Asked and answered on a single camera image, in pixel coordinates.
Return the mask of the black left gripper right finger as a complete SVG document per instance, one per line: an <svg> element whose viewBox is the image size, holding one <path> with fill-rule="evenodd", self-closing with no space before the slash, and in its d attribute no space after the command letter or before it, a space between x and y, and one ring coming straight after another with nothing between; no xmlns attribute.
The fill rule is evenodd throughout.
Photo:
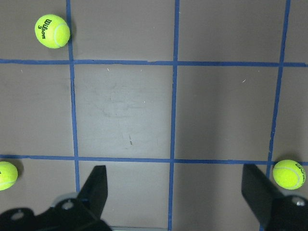
<svg viewBox="0 0 308 231"><path fill-rule="evenodd" d="M260 225L272 228L284 195L255 164L243 165L241 192Z"/></svg>

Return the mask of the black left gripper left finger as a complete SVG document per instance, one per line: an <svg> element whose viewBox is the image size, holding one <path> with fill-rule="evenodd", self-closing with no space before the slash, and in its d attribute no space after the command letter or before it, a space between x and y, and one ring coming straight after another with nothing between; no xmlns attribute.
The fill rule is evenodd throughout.
<svg viewBox="0 0 308 231"><path fill-rule="evenodd" d="M81 188L77 199L98 219L107 200L106 166L95 166Z"/></svg>

